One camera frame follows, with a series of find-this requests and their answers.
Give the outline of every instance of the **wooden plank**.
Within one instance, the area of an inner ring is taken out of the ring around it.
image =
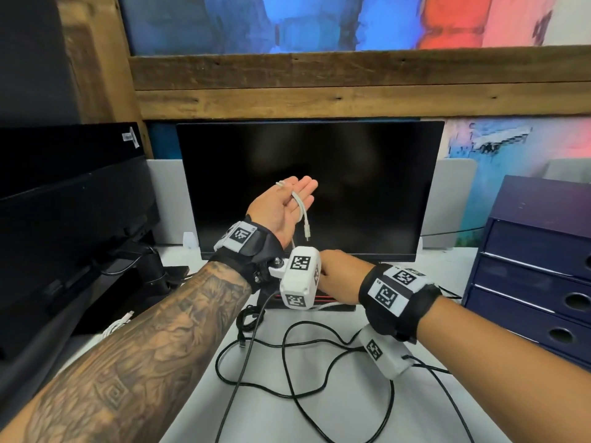
[[[591,45],[132,57],[136,90],[591,81]]]
[[[56,0],[83,123],[137,122],[153,158],[117,0]]]
[[[146,120],[591,114],[591,82],[137,91]]]

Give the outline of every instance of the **forearm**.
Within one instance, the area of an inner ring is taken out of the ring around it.
[[[234,270],[206,264],[58,375],[0,443],[158,442],[250,293]]]
[[[590,373],[443,297],[417,336],[514,443],[589,441]]]

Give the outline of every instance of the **black screen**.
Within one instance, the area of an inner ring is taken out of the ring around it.
[[[278,180],[319,183],[308,243],[369,260],[414,260],[443,122],[206,122],[177,126],[203,258]]]

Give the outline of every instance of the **tattoo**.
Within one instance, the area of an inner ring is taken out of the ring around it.
[[[207,263],[57,376],[25,441],[158,442],[250,293],[235,271]]]

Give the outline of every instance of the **desk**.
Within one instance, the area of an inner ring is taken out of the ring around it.
[[[182,247],[165,247],[159,250],[165,266],[188,265],[191,272],[195,272],[204,264],[198,250]],[[473,248],[427,250],[418,255],[417,262],[411,266],[426,273],[446,289],[462,295],[475,255],[476,249]],[[255,303],[256,296],[253,295],[248,304]],[[367,324],[365,312],[360,306],[354,313],[269,310],[257,337],[280,344],[287,327],[300,320],[322,322],[334,328],[345,339]],[[302,325],[290,333],[288,341],[320,337],[334,338],[324,329]],[[220,349],[235,338],[236,326],[233,325]],[[409,345],[409,348],[424,362],[442,367],[421,344]],[[287,363],[296,393],[320,386],[330,361],[340,352],[340,349],[328,344],[288,349]],[[245,350],[236,346],[222,360],[221,372],[227,378],[238,378],[245,353]],[[215,440],[233,389],[218,379],[213,367],[216,356],[161,443],[201,443]],[[454,377],[442,374],[441,379],[457,403],[477,443],[509,442]],[[255,344],[243,380],[289,394],[281,350]],[[445,393],[429,372],[410,368],[394,384],[394,408],[378,443],[469,441]],[[388,395],[388,381],[369,356],[353,353],[337,362],[323,392],[301,400],[301,404],[334,441],[360,443],[366,441],[380,425],[387,408]],[[300,443],[323,440],[307,424],[291,400],[279,399],[251,387],[240,387],[220,441]]]

